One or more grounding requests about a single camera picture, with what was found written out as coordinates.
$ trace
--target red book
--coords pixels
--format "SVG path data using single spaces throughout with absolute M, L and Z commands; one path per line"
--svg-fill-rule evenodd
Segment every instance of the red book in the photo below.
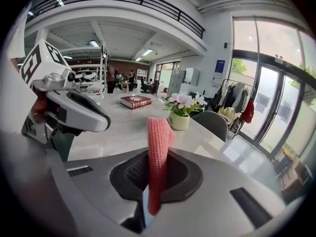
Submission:
M 149 105 L 152 102 L 153 100 L 151 98 L 143 96 L 129 96 L 120 98 L 120 103 L 131 109 L 136 109 L 145 105 Z

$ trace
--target potted plant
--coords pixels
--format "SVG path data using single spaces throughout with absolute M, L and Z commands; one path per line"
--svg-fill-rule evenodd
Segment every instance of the potted plant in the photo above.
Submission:
M 190 121 L 189 113 L 204 111 L 204 107 L 201 108 L 201 106 L 206 104 L 204 97 L 200 96 L 198 92 L 195 98 L 173 93 L 166 102 L 168 110 L 171 110 L 167 119 L 170 126 L 175 130 L 187 129 Z

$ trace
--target door frame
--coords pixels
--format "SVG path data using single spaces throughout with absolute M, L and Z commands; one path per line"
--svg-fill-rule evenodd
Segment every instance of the door frame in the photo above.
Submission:
M 266 64 L 264 62 L 260 62 L 258 65 L 258 69 L 256 72 L 256 78 L 255 78 L 255 82 L 254 82 L 254 94 L 252 95 L 251 99 L 252 101 L 254 101 L 257 93 L 258 93 L 258 86 L 260 83 L 260 76 L 261 76 L 261 69 L 262 67 L 265 67 L 267 69 L 271 69 L 273 71 L 278 72 L 278 78 L 277 78 L 277 83 L 276 83 L 276 91 L 272 100 L 272 105 L 270 107 L 270 110 L 266 116 L 266 119 L 264 121 L 264 123 L 262 124 L 260 130 L 258 131 L 257 135 L 255 136 L 254 139 L 250 138 L 249 136 L 247 136 L 246 134 L 244 134 L 241 131 L 241 128 L 239 130 L 239 134 L 242 138 L 244 138 L 245 140 L 247 140 L 250 144 L 252 144 L 254 147 L 256 147 L 259 151 L 261 151 L 269 160 L 274 160 L 276 155 L 279 153 L 279 151 L 281 150 L 282 146 L 284 145 L 284 143 L 286 142 L 288 136 L 290 135 L 294 124 L 296 122 L 296 119 L 298 117 L 300 108 L 301 108 L 301 104 L 303 101 L 303 97 L 304 97 L 304 92 L 305 92 L 305 83 L 296 78 L 293 74 L 287 73 L 286 69 L 281 69 L 280 65 L 278 67 L 274 67 L 270 64 Z M 280 101 L 282 98 L 282 94 L 283 94 L 283 89 L 284 89 L 284 84 L 285 84 L 285 76 L 290 77 L 291 79 L 297 81 L 300 84 L 300 88 L 299 88 L 299 94 L 298 94 L 298 99 L 296 101 L 296 105 L 294 107 L 293 110 L 293 115 L 288 123 L 288 126 L 286 128 L 286 130 L 284 131 L 284 134 L 281 136 L 279 142 L 277 143 L 277 145 L 274 147 L 274 149 L 271 151 L 271 153 L 269 153 L 265 148 L 263 148 L 260 143 L 262 142 L 263 138 L 265 137 L 265 135 L 267 134 L 267 132 L 269 131 L 275 116 L 277 115 L 279 106 L 280 106 Z

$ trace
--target pink cloth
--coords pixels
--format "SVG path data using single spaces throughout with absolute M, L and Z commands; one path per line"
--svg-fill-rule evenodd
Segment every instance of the pink cloth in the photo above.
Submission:
M 148 118 L 149 198 L 148 211 L 156 215 L 160 209 L 160 193 L 167 187 L 167 154 L 176 139 L 166 119 Z

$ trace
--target black metal railing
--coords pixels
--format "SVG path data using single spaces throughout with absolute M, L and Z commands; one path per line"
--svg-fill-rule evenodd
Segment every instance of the black metal railing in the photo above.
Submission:
M 88 1 L 88 0 L 61 0 L 62 4 L 70 4 L 73 2 L 79 2 L 79 1 Z M 188 14 L 183 12 L 182 10 L 178 9 L 176 6 L 164 1 L 164 0 L 115 0 L 115 1 L 124 1 L 124 2 L 130 2 L 139 4 L 151 9 L 154 9 L 156 11 L 159 11 L 163 13 L 164 15 L 167 15 L 174 20 L 177 20 L 182 25 L 189 28 L 192 32 L 194 32 L 196 35 L 198 35 L 201 39 L 203 38 L 203 33 L 205 29 L 192 17 L 190 17 Z M 30 10 L 30 15 L 28 15 L 27 22 L 31 21 L 33 18 L 41 15 L 42 13 L 45 13 L 49 10 L 52 10 L 56 7 L 61 6 L 59 1 L 57 0 L 45 0 L 37 5 L 35 5 Z

